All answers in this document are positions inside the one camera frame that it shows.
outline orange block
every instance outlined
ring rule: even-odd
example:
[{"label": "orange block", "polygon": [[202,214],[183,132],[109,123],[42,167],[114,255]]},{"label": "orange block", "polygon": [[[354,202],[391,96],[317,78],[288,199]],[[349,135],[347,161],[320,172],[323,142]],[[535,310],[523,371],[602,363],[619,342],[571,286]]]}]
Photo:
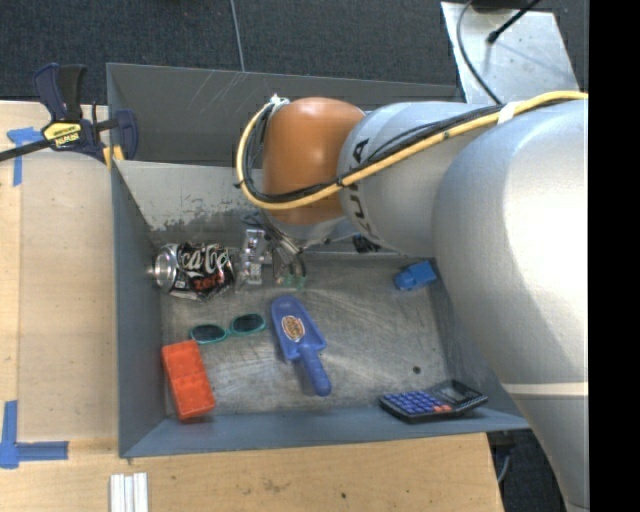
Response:
[{"label": "orange block", "polygon": [[194,340],[162,347],[162,364],[178,418],[185,420],[212,410],[216,400],[209,378]]}]

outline crushed soda can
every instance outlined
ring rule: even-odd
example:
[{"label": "crushed soda can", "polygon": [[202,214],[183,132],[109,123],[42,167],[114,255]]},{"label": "crushed soda can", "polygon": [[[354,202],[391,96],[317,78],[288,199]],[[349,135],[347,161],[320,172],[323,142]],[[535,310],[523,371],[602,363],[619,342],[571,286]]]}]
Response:
[{"label": "crushed soda can", "polygon": [[176,297],[206,300],[235,281],[229,251],[220,244],[166,244],[156,256],[153,275]]}]

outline yellow cable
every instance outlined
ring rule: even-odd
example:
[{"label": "yellow cable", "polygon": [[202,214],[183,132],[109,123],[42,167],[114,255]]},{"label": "yellow cable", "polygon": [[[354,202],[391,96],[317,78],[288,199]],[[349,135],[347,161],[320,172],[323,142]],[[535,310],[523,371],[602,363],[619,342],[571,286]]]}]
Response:
[{"label": "yellow cable", "polygon": [[[587,99],[588,97],[589,97],[588,94],[582,93],[582,92],[576,92],[576,91],[553,91],[553,92],[544,93],[516,105],[514,110],[514,116],[552,101],[582,100],[582,99]],[[281,203],[280,202],[271,203],[267,201],[262,201],[261,199],[258,199],[251,193],[251,191],[249,190],[249,188],[245,183],[244,165],[242,162],[243,156],[244,156],[244,150],[247,145],[247,140],[249,139],[251,131],[253,130],[254,126],[256,125],[256,123],[258,122],[258,120],[260,119],[264,111],[269,107],[269,105],[270,103],[267,103],[266,105],[264,105],[260,109],[260,111],[251,118],[251,120],[249,121],[249,124],[247,124],[240,138],[240,143],[238,144],[238,152],[236,155],[236,176],[238,177],[238,181],[240,183],[240,189],[242,190],[244,195],[247,197],[247,199],[251,201],[251,203],[253,203],[254,205],[260,208],[264,208],[266,210],[288,210],[290,208],[298,208],[300,206],[307,206],[309,204],[315,203],[320,199],[324,199],[325,197],[328,197],[331,194],[335,194],[336,192],[339,192],[343,187],[352,185],[356,181],[367,178],[383,169],[386,169],[387,167],[390,167],[402,160],[409,158],[412,155],[415,155],[420,151],[424,151],[425,149],[431,146],[439,144],[440,142],[451,139],[453,137],[457,137],[459,135],[463,135],[469,131],[482,128],[484,126],[497,123],[500,117],[500,112],[498,111],[493,114],[487,114],[486,116],[473,119],[459,126],[454,126],[453,128],[449,130],[445,130],[444,132],[436,133],[435,135],[432,135],[430,137],[427,137],[426,139],[420,140],[412,144],[411,146],[408,146],[398,151],[397,153],[394,153],[393,155],[380,160],[379,162],[371,164],[365,167],[364,169],[359,170],[358,172],[355,172],[349,176],[346,176],[342,180],[341,185],[337,185],[337,184],[328,185],[322,190],[319,190],[318,192],[315,192],[305,197],[301,197],[298,199],[293,199],[291,201],[286,201]]]}]

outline sunglasses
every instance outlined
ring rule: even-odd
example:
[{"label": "sunglasses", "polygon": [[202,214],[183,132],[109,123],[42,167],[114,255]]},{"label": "sunglasses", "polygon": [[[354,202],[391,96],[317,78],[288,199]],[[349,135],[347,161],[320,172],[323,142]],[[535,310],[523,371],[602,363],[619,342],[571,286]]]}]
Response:
[{"label": "sunglasses", "polygon": [[231,322],[229,329],[215,324],[197,325],[189,332],[191,339],[199,345],[218,343],[227,336],[246,336],[263,330],[267,326],[264,318],[258,313],[237,316]]}]

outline coca-cola logo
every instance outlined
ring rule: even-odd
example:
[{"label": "coca-cola logo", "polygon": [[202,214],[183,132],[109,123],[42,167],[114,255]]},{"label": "coca-cola logo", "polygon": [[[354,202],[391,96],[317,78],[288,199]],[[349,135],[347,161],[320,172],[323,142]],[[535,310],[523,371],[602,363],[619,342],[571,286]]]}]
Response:
[{"label": "coca-cola logo", "polygon": [[229,254],[219,245],[208,245],[201,249],[184,248],[178,255],[178,264],[187,272],[215,274],[225,268]]}]

